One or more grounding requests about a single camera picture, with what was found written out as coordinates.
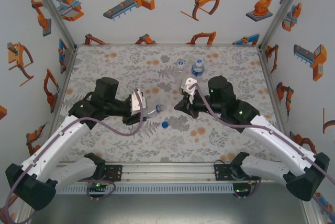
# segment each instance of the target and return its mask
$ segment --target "patterned table surface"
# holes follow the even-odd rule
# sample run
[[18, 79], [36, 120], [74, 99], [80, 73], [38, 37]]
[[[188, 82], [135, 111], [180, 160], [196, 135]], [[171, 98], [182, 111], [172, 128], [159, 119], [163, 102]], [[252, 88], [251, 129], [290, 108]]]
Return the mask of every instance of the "patterned table surface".
[[[119, 81], [116, 98], [124, 100], [134, 88], [140, 88], [148, 102], [163, 104], [165, 110], [143, 123], [133, 137], [118, 136], [96, 125], [78, 141], [63, 159], [76, 161], [94, 152], [108, 162], [205, 162], [217, 159], [232, 160], [241, 151], [259, 158], [275, 160], [275, 156], [257, 142], [223, 127], [206, 114], [197, 119], [176, 111], [173, 107], [182, 99], [178, 91], [180, 79], [175, 78], [179, 60], [191, 65], [202, 59], [205, 73], [199, 84], [208, 94], [208, 80], [223, 75], [233, 84], [237, 98], [244, 100], [276, 126], [274, 110], [257, 48], [198, 47], [198, 46], [103, 46], [79, 47], [66, 90], [57, 127], [75, 102], [95, 88], [95, 81], [103, 76]], [[169, 127], [163, 129], [162, 121]], [[119, 131], [129, 132], [120, 117], [104, 120]]]

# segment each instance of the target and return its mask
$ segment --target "bottle label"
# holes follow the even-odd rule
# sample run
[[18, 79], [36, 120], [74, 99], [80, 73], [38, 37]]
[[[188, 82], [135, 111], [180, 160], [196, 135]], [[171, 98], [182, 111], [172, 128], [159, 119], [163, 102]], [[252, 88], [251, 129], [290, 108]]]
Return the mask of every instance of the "bottle label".
[[192, 75], [195, 75], [195, 76], [201, 76], [204, 73], [204, 71], [197, 72], [197, 71], [192, 69], [191, 73], [192, 73]]

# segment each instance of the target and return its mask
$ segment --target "white wall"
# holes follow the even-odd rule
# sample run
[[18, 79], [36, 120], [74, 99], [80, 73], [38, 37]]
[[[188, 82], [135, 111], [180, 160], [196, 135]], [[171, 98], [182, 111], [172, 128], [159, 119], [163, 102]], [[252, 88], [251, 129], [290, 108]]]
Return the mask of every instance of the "white wall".
[[[157, 43], [187, 43], [194, 34], [213, 31], [217, 32], [214, 43], [232, 43], [243, 36], [264, 35], [274, 17], [254, 22], [245, 16], [259, 0], [220, 0], [213, 15], [199, 10], [199, 21], [195, 21], [180, 13], [191, 14], [193, 0], [155, 0], [154, 10], [140, 7], [113, 21], [103, 13], [124, 0], [78, 1], [85, 15], [76, 21], [64, 21], [76, 43], [83, 43], [87, 33], [111, 43], [135, 43], [145, 33]], [[275, 14], [279, 7], [279, 0], [273, 0], [270, 11]]]
[[[43, 90], [43, 80], [47, 68], [51, 70], [58, 84], [61, 85], [65, 79], [65, 73], [60, 74], [58, 55], [59, 38], [54, 21], [52, 21], [52, 32], [43, 37], [42, 28], [37, 21], [37, 12], [31, 7], [31, 0], [0, 0], [1, 21], [0, 21], [0, 105], [7, 109], [7, 116], [0, 120], [0, 207], [3, 206], [9, 192], [6, 168], [11, 164], [20, 164], [29, 157], [26, 146], [26, 134], [32, 133], [43, 125], [50, 122], [44, 131], [43, 136], [34, 143], [42, 144], [49, 135], [53, 114], [50, 113], [50, 106], [47, 103], [47, 96]], [[48, 11], [42, 7], [46, 18], [50, 18]], [[7, 43], [25, 45], [30, 51], [34, 63], [26, 68], [33, 79], [22, 87], [19, 85], [26, 79], [18, 68], [11, 71], [8, 68]], [[24, 54], [24, 63], [28, 62]], [[56, 92], [52, 82], [48, 85], [49, 91]]]
[[[328, 172], [335, 176], [335, 127], [322, 133], [322, 108], [326, 109], [326, 121], [335, 119], [335, 0], [295, 0], [302, 3], [298, 23], [291, 32], [279, 28], [271, 40], [270, 46], [279, 45], [278, 67], [272, 74], [274, 83], [282, 81], [294, 90], [292, 109], [288, 127], [294, 134], [310, 138], [318, 152], [324, 152], [331, 160]], [[320, 44], [327, 49], [327, 61], [324, 63], [323, 76], [318, 81], [312, 79], [312, 68], [304, 64], [293, 54], [297, 44], [314, 52]], [[272, 68], [273, 57], [269, 60]], [[281, 108], [286, 114], [282, 101]], [[335, 204], [334, 186], [325, 178], [319, 191], [331, 203]]]

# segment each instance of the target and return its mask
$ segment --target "gray floor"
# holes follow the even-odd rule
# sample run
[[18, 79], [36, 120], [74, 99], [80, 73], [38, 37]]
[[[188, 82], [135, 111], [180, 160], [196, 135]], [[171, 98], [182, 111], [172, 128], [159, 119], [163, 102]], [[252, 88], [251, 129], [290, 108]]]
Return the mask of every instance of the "gray floor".
[[56, 196], [32, 224], [301, 224], [301, 202], [285, 187], [263, 184], [256, 195], [115, 195], [100, 202]]

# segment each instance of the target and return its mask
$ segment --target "blue bottle cap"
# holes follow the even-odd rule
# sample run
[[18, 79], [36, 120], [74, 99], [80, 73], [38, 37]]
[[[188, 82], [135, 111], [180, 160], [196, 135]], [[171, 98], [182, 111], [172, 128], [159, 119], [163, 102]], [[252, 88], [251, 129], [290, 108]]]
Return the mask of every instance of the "blue bottle cap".
[[169, 126], [169, 123], [168, 123], [168, 122], [164, 121], [164, 122], [162, 123], [162, 127], [163, 127], [163, 128], [167, 128], [168, 126]]

